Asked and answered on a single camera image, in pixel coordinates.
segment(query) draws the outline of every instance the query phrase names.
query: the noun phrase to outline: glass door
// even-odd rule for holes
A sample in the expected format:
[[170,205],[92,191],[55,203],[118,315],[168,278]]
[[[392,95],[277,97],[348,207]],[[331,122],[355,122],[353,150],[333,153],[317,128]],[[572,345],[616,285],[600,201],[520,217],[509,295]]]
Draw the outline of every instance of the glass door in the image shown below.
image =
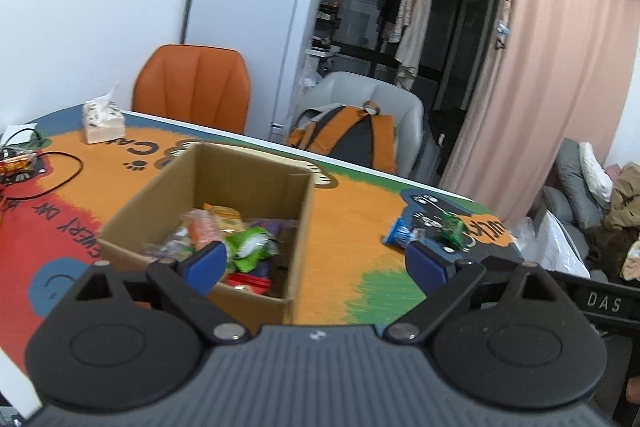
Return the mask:
[[434,109],[468,108],[492,42],[497,9],[498,0],[463,1]]

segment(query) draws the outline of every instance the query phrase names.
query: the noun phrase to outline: refrigerator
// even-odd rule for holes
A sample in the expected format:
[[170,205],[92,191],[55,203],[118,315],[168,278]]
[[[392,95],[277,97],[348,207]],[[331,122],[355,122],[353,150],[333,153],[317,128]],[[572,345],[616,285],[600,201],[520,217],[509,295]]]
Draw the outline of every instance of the refrigerator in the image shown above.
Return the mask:
[[244,134],[282,142],[302,92],[320,0],[191,0],[185,44],[238,51],[251,79]]

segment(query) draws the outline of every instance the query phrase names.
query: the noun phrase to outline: brown jacket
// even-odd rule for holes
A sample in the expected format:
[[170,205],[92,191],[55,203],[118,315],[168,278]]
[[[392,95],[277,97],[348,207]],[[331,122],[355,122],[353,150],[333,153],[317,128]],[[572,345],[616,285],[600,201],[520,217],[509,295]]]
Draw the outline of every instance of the brown jacket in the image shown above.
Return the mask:
[[613,185],[611,210],[604,218],[609,230],[640,227],[640,165],[629,163]]

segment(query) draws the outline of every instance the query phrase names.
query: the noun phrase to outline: tissue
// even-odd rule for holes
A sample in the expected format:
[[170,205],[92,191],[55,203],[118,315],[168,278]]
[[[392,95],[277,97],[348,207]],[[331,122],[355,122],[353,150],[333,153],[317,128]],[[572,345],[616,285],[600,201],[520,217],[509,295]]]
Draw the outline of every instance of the tissue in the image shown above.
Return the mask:
[[115,86],[107,94],[84,102],[82,124],[86,142],[101,143],[124,138],[124,115],[111,100]]

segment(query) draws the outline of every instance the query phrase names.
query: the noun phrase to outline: open cardboard box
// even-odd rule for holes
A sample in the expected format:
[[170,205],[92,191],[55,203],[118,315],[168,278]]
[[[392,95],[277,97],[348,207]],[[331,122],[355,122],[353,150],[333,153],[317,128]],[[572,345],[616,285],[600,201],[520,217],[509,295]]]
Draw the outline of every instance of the open cardboard box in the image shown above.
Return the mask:
[[204,203],[236,208],[244,219],[295,219],[298,228],[273,258],[280,297],[216,284],[208,298],[254,333],[263,324],[292,320],[305,250],[313,178],[310,171],[222,145],[191,146],[140,190],[98,231],[100,253],[117,270],[142,270],[141,255],[180,225],[180,216]]

